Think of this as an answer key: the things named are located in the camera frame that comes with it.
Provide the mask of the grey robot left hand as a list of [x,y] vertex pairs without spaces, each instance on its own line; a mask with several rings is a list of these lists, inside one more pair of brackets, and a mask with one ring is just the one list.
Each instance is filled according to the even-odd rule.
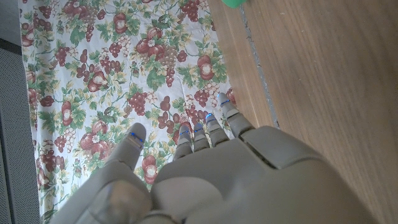
[[52,223],[376,222],[317,151],[277,128],[255,128],[225,94],[218,100],[233,138],[212,114],[182,126],[172,162],[147,188],[133,172],[146,138],[135,123]]

